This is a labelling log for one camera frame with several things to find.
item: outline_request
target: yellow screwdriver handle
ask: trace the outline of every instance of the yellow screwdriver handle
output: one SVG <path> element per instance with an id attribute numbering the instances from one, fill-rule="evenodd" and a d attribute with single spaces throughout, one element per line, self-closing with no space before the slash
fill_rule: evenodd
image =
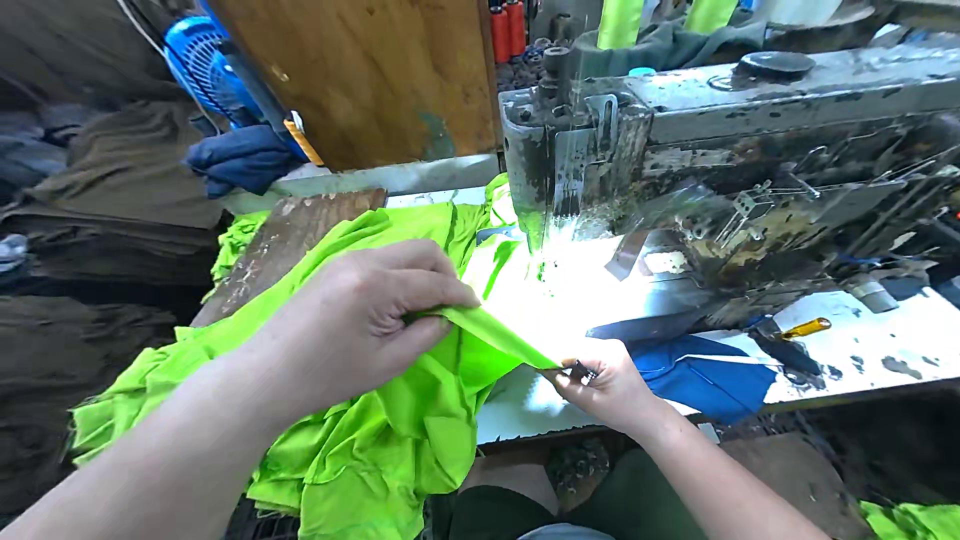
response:
<path id="1" fill-rule="evenodd" d="M 818 331 L 824 331 L 833 326 L 829 319 L 824 317 L 818 317 L 812 321 L 805 322 L 799 326 L 795 326 L 792 329 L 785 331 L 781 334 L 783 339 L 793 339 L 794 337 L 803 337 L 805 335 L 811 335 L 812 333 L 817 333 Z"/>

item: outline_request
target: thread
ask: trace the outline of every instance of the thread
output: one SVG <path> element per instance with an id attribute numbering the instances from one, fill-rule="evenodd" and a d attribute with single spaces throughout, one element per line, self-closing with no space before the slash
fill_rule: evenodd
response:
<path id="1" fill-rule="evenodd" d="M 504 6 L 510 21 L 510 56 L 518 57 L 527 49 L 527 31 L 524 28 L 523 2 L 507 0 Z"/>
<path id="2" fill-rule="evenodd" d="M 510 22 L 507 13 L 499 6 L 490 8 L 491 40 L 493 41 L 493 61 L 510 61 Z"/>

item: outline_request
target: electric fan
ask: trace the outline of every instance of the electric fan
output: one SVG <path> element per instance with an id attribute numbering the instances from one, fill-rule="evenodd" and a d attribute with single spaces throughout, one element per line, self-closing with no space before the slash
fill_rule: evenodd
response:
<path id="1" fill-rule="evenodd" d="M 210 17 L 187 17 L 167 31 L 167 64 L 180 86 L 206 109 L 228 118 L 232 128 L 258 124 L 260 107 L 218 49 L 224 39 Z"/>

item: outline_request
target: wooden block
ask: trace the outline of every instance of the wooden block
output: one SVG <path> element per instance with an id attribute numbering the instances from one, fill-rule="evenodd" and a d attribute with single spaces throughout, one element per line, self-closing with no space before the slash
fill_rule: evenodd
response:
<path id="1" fill-rule="evenodd" d="M 300 113 L 307 139 L 334 171 L 497 146 L 487 2 L 209 5 L 277 99 Z"/>
<path id="2" fill-rule="evenodd" d="M 277 201 L 247 251 L 190 326 L 205 327 L 229 317 L 285 276 L 336 224 L 381 208 L 386 200 L 385 190 L 374 189 Z"/>

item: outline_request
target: hand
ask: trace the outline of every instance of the hand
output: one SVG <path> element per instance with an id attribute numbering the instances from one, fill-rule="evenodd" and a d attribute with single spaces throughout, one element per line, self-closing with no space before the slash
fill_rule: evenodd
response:
<path id="1" fill-rule="evenodd" d="M 648 430 L 656 423 L 664 411 L 663 405 L 672 410 L 650 391 L 620 341 L 584 338 L 562 360 L 562 365 L 571 367 L 577 360 L 597 374 L 588 386 L 559 369 L 541 374 L 564 399 L 607 426 L 633 436 L 637 430 Z"/>
<path id="2" fill-rule="evenodd" d="M 443 317 L 407 315 L 453 305 L 480 301 L 433 240 L 351 252 L 325 265 L 243 346 L 242 369 L 263 398 L 258 406 L 293 423 L 403 373 L 450 330 Z"/>

